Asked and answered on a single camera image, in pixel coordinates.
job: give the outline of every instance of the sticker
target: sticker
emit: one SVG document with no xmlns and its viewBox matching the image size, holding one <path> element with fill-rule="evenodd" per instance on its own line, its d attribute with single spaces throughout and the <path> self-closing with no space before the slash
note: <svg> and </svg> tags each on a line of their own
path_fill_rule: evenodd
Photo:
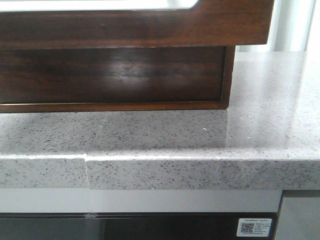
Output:
<svg viewBox="0 0 320 240">
<path fill-rule="evenodd" d="M 240 218 L 237 237 L 268 237 L 272 219 L 270 218 Z"/>
</svg>

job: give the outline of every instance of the quartz countertop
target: quartz countertop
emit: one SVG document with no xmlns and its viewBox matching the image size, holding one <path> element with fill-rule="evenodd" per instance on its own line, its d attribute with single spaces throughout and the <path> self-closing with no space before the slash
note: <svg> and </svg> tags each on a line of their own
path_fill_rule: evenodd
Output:
<svg viewBox="0 0 320 240">
<path fill-rule="evenodd" d="M 0 114 L 0 188 L 320 190 L 319 66 L 237 53 L 225 110 Z"/>
</svg>

